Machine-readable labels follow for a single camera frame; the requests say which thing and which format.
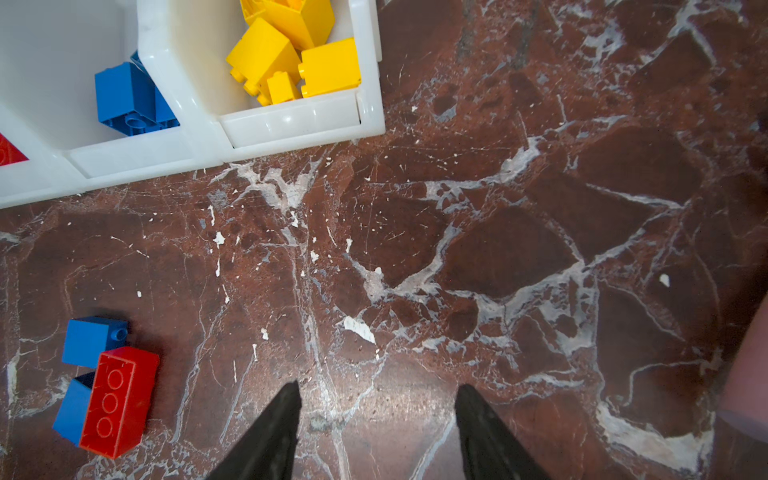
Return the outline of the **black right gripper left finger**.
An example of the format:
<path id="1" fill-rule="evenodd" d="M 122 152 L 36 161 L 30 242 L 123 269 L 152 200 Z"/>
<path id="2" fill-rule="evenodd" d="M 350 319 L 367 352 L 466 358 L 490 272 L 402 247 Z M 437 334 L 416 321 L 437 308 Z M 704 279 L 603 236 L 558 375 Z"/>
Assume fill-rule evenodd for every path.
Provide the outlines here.
<path id="1" fill-rule="evenodd" d="M 291 479 L 301 407 L 298 382 L 286 383 L 206 479 Z"/>

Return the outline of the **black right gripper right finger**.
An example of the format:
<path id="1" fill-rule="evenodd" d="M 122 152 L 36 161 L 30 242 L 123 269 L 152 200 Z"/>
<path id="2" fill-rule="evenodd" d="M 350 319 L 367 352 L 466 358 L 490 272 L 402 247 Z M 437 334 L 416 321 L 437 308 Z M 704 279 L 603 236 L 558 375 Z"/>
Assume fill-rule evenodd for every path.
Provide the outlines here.
<path id="1" fill-rule="evenodd" d="M 460 385 L 455 400 L 466 479 L 548 479 L 481 394 Z"/>

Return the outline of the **long red lego brick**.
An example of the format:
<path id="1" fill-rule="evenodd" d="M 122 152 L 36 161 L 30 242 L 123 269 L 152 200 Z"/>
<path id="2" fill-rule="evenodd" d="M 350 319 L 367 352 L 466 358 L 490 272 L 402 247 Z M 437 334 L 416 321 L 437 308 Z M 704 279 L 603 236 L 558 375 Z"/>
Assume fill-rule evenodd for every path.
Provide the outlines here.
<path id="1" fill-rule="evenodd" d="M 125 346 L 100 354 L 79 446 L 116 459 L 142 439 L 159 356 Z"/>

